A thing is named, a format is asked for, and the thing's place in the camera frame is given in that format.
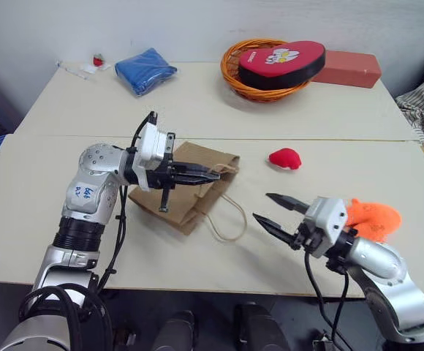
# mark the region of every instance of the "orange basket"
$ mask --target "orange basket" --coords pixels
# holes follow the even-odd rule
[[[292,88],[278,90],[259,90],[251,86],[245,86],[240,82],[240,77],[238,76],[238,62],[243,52],[257,48],[273,48],[274,46],[285,43],[286,42],[282,40],[276,39],[250,39],[233,45],[224,54],[222,62],[220,62],[220,69],[222,70],[224,79],[237,94],[255,102],[274,102],[303,89],[309,84],[310,80],[293,86]]]

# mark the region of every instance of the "red heart-shaped box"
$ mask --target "red heart-shaped box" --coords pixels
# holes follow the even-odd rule
[[[245,51],[240,56],[241,82],[260,90],[297,86],[324,67],[325,48],[318,42],[288,42],[273,48]]]

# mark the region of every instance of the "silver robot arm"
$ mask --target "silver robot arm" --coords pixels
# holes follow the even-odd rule
[[[168,194],[176,184],[198,185],[220,179],[207,167],[173,161],[175,135],[157,129],[154,112],[145,118],[133,140],[138,143],[126,150],[100,143],[80,155],[77,174],[67,188],[59,230],[46,249],[32,292],[61,284],[93,293],[103,288],[105,282],[99,283],[92,269],[98,262],[101,236],[120,186],[163,189],[159,210],[167,211]],[[69,288],[64,291],[71,303],[83,307],[84,294]],[[55,300],[55,295],[49,295],[44,302]],[[41,313],[26,317],[0,347],[0,351],[21,350],[71,350],[66,317]]]
[[[326,256],[326,266],[337,273],[348,271],[360,285],[374,319],[388,340],[396,344],[424,344],[424,294],[409,276],[404,259],[392,247],[356,238],[344,231],[347,210],[342,199],[318,197],[306,205],[293,197],[267,194],[305,218],[294,235],[279,224],[254,214],[272,235],[294,250],[303,247],[313,257]]]

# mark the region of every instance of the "brown paper bag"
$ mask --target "brown paper bag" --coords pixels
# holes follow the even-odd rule
[[[173,153],[173,159],[212,168],[217,164],[237,167],[240,157],[185,142]],[[220,172],[222,169],[217,166],[214,170]],[[189,235],[220,195],[225,193],[234,177],[234,173],[222,173],[221,179],[211,184],[177,185],[170,192],[167,213],[159,212],[161,190],[152,189],[150,192],[143,192],[136,188],[129,194],[129,199],[147,212],[162,218],[184,235]]]

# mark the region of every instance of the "plastic bag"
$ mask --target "plastic bag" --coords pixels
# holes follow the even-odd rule
[[[115,71],[140,97],[174,75],[177,69],[170,66],[155,49],[150,48],[140,55],[118,62]]]

